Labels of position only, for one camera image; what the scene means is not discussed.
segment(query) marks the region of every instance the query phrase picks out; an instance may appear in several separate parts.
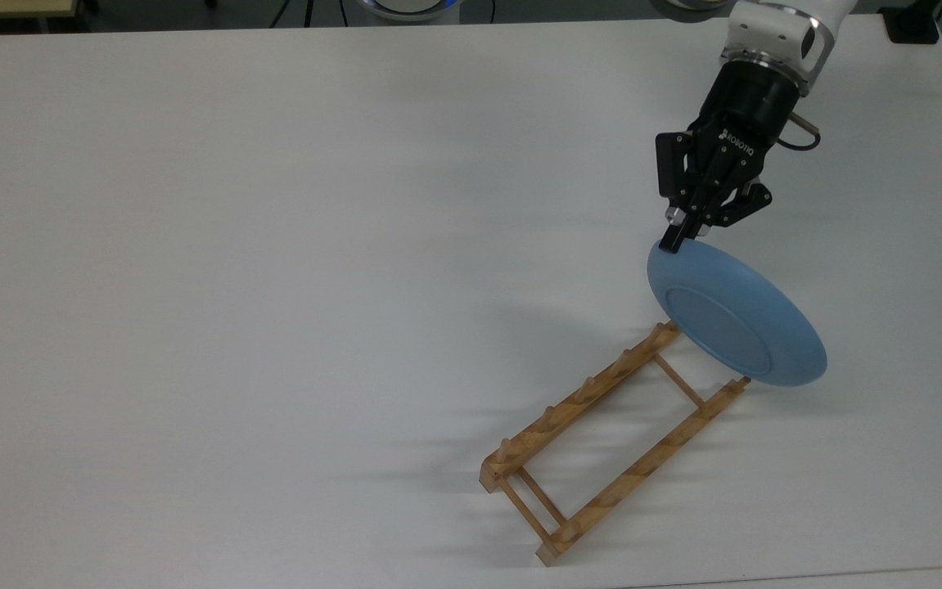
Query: cable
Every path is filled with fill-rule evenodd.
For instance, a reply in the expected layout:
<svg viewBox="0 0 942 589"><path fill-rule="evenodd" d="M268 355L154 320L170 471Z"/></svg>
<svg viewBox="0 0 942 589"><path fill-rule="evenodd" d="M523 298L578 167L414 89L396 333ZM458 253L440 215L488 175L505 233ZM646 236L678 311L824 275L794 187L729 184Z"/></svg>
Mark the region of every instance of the cable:
<svg viewBox="0 0 942 589"><path fill-rule="evenodd" d="M273 29L273 27L275 27L275 25L277 24L277 20L281 19L281 15L285 11L285 8L288 8L288 2L290 2L290 0L285 0L284 3L281 5L281 10L277 11L277 14L275 15L275 20L271 21L271 26L269 26L268 29Z"/></svg>
<svg viewBox="0 0 942 589"><path fill-rule="evenodd" d="M795 144L788 144L788 142L785 142L782 139L777 139L777 143L782 146L785 146L785 148L787 149L795 150L795 151L813 150L813 149L816 149L816 146L819 145L819 133L816 133L814 137L812 137L811 144L808 144L807 146L797 146Z"/></svg>

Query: wooden peg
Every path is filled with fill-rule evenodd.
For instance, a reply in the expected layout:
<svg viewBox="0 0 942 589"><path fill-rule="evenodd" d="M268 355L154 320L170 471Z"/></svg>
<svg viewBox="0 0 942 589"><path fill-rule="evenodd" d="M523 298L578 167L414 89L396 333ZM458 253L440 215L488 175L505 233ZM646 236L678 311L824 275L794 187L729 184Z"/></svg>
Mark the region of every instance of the wooden peg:
<svg viewBox="0 0 942 589"><path fill-rule="evenodd" d="M594 388L594 377L588 376L587 379L584 380L584 384L582 385L582 387L579 387L578 389L576 389L575 394L572 395L572 402L576 403L576 405L580 405L580 403L587 402L588 400L591 399L591 396L592 396L591 390L593 388Z"/></svg>
<svg viewBox="0 0 942 589"><path fill-rule="evenodd" d="M631 363L631 350L624 350L624 353L620 354L620 357L616 358L616 362L612 363L612 376L620 378L628 372L631 372L630 366Z"/></svg>
<svg viewBox="0 0 942 589"><path fill-rule="evenodd" d="M507 456L509 455L511 455L511 439L504 438L500 443L500 450L496 451L496 462L503 465L504 462L507 462Z"/></svg>
<svg viewBox="0 0 942 589"><path fill-rule="evenodd" d="M543 416L539 417L539 431L549 432L556 427L557 424L554 422L554 406L548 405L547 409L543 410Z"/></svg>

